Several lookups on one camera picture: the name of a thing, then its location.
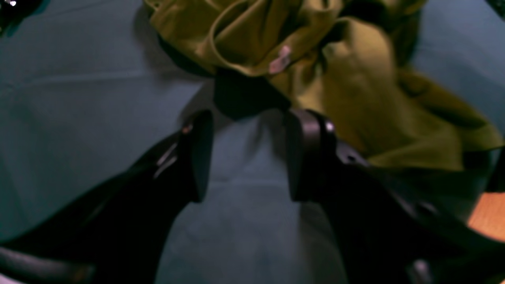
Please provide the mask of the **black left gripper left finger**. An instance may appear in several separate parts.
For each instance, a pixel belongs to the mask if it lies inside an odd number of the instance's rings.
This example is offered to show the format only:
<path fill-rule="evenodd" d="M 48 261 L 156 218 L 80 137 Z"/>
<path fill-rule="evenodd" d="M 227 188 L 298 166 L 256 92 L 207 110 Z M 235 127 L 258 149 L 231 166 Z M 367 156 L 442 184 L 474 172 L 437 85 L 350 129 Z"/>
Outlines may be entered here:
<path fill-rule="evenodd" d="M 170 210 L 177 201 L 201 202 L 209 183 L 212 146 L 213 114 L 197 111 L 126 171 L 81 194 L 34 228 L 2 242 L 1 247 L 56 253 L 80 237 L 90 239 L 90 230 L 100 222 L 104 227 L 99 236 L 115 225 L 146 222 L 156 202 Z"/>

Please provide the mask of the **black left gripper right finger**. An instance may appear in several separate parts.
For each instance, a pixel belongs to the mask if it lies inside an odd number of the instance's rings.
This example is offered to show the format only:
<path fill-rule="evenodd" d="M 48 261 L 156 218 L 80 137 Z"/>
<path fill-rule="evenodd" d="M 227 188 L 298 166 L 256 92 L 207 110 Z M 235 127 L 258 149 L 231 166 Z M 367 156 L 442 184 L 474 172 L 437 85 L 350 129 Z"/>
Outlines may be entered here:
<path fill-rule="evenodd" d="M 352 253 L 430 253 L 434 234 L 424 226 L 408 181 L 372 167 L 310 110 L 285 115 L 292 200 L 321 205 L 342 250 Z"/>

